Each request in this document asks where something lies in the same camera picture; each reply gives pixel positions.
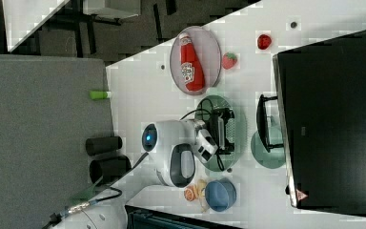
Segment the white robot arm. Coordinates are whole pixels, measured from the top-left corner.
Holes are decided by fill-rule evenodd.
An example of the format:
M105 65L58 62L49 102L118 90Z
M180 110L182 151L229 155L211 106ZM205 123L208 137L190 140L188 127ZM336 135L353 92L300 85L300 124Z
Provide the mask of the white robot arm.
M234 126L229 108L196 109L193 119L157 121L143 131L144 155L131 170L97 196L58 214L44 229L127 229L126 203L148 186L184 188L195 175L195 163L227 166L224 155L234 150L227 138Z

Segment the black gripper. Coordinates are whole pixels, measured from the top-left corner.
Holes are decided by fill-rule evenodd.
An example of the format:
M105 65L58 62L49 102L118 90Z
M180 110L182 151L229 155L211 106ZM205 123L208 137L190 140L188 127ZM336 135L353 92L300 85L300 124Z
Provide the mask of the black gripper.
M211 111L208 129L218 146L220 155L230 155L234 152L234 141L228 138L228 129L233 126L234 111L232 109L219 108Z

